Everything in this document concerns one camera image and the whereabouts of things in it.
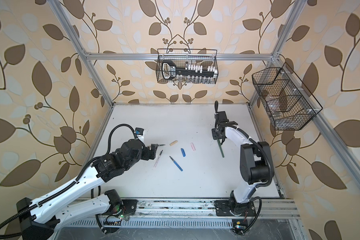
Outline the green pen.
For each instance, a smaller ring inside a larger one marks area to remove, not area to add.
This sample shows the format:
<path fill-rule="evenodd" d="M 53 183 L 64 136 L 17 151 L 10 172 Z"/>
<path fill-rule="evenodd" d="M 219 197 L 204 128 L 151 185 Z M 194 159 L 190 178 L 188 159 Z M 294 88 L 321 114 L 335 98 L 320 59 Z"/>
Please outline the green pen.
<path fill-rule="evenodd" d="M 221 155 L 222 155 L 222 158 L 224 158 L 225 155 L 224 155 L 224 151 L 223 151 L 223 148 L 222 148 L 221 141 L 220 141 L 220 140 L 217 140 L 217 142 L 218 142 L 218 146 L 219 146 L 219 150 L 220 150 L 220 153 L 221 153 Z"/>

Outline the pink clear pen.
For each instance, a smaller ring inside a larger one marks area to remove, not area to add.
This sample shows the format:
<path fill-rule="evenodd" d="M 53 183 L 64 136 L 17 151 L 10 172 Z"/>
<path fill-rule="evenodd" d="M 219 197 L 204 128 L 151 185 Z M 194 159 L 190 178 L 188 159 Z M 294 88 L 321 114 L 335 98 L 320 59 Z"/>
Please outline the pink clear pen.
<path fill-rule="evenodd" d="M 162 156 L 162 153 L 163 153 L 163 150 L 161 150 L 161 152 L 159 153 L 159 156 L 158 156 L 157 160 L 155 161 L 154 168 L 157 167 L 158 162 L 159 162 L 159 160 L 160 160 L 160 158 L 161 158 L 161 156 Z"/>

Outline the blue pen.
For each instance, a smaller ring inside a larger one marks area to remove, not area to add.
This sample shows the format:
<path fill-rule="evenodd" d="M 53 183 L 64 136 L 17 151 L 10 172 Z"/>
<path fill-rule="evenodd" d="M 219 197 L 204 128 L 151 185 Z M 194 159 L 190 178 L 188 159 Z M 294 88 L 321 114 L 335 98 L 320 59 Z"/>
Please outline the blue pen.
<path fill-rule="evenodd" d="M 176 165 L 176 167 L 182 172 L 183 169 L 182 169 L 181 166 L 176 162 L 176 160 L 175 160 L 173 157 L 171 157 L 171 156 L 169 156 L 169 157 L 170 157 L 171 161 Z"/>

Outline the blue pen cap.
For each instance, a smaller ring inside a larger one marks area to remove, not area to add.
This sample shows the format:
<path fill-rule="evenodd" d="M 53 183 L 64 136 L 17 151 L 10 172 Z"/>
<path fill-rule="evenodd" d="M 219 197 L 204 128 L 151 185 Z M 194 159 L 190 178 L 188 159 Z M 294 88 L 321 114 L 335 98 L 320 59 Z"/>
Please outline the blue pen cap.
<path fill-rule="evenodd" d="M 181 152 L 182 152 L 182 156 L 186 157 L 186 152 L 185 152 L 185 150 L 183 148 L 181 148 Z"/>

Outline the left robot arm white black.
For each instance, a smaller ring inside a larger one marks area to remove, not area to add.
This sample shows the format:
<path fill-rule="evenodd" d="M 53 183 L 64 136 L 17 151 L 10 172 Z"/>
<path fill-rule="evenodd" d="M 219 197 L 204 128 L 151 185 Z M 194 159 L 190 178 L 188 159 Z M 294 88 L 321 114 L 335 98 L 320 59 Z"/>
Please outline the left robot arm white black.
<path fill-rule="evenodd" d="M 93 215 L 123 215 L 126 207 L 116 190 L 108 190 L 90 200 L 74 204 L 82 194 L 100 187 L 128 171 L 139 160 L 153 160 L 158 144 L 145 146 L 139 139 L 122 144 L 112 153 L 96 157 L 79 175 L 54 191 L 34 200 L 18 202 L 36 207 L 20 217 L 24 240 L 47 240 L 54 232 L 70 223 Z"/>

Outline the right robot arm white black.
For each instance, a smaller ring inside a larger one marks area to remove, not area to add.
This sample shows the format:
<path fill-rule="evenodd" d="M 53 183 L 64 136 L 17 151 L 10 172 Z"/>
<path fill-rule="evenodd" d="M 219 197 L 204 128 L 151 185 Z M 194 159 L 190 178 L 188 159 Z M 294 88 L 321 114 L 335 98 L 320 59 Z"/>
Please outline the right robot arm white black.
<path fill-rule="evenodd" d="M 252 207 L 258 188 L 267 187 L 274 177 L 274 165 L 267 142 L 257 142 L 238 123 L 229 121 L 225 111 L 215 107 L 215 125 L 212 137 L 222 145 L 226 139 L 232 141 L 240 150 L 239 170 L 244 180 L 233 190 L 228 200 L 229 214 L 240 216 Z"/>

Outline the black white tool in basket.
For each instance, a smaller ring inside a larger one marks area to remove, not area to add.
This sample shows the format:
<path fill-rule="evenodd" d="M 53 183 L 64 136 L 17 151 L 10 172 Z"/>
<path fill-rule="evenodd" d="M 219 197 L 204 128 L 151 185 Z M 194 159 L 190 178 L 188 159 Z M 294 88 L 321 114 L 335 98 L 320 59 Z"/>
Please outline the black white tool in basket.
<path fill-rule="evenodd" d="M 180 64 L 176 65 L 173 61 L 170 60 L 162 61 L 159 67 L 159 71 L 166 80 L 179 79 L 182 77 L 190 77 L 191 79 L 216 79 L 219 74 L 217 68 L 214 66 L 203 67 L 202 65 L 185 64 L 184 67 L 181 67 Z"/>

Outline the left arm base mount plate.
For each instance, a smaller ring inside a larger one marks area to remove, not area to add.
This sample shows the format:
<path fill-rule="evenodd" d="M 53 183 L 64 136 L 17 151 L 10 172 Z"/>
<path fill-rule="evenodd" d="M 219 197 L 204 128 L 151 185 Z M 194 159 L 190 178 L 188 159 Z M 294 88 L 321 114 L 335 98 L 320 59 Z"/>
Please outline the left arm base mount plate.
<path fill-rule="evenodd" d="M 137 203 L 138 200 L 136 199 L 124 199 L 117 203 L 109 202 L 109 206 L 106 208 L 106 211 L 101 215 L 134 215 L 137 210 Z"/>

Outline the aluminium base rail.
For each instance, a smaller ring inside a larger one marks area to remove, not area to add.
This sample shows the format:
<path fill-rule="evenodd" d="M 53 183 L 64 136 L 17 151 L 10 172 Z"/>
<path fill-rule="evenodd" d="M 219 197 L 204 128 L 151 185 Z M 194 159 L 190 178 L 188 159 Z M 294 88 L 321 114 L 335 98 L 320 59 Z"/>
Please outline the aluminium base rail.
<path fill-rule="evenodd" d="M 255 217 L 218 217 L 214 201 L 227 199 L 137 199 L 134 215 L 122 219 L 100 217 L 106 228 L 167 228 L 167 229 L 232 229 L 249 224 L 254 218 L 258 224 L 268 220 L 291 224 L 293 230 L 302 228 L 302 221 L 293 200 L 263 199 L 262 207 L 255 201 Z"/>

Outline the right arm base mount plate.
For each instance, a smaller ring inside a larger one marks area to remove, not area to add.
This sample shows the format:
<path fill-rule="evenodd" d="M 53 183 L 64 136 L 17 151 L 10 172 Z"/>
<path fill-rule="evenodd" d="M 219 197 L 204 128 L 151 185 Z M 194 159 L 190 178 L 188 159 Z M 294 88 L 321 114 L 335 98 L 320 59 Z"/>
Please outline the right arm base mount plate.
<path fill-rule="evenodd" d="M 228 200 L 216 200 L 214 201 L 216 210 L 216 216 L 218 217 L 255 217 L 257 214 L 255 205 L 253 202 L 243 204 L 236 207 L 231 207 Z"/>

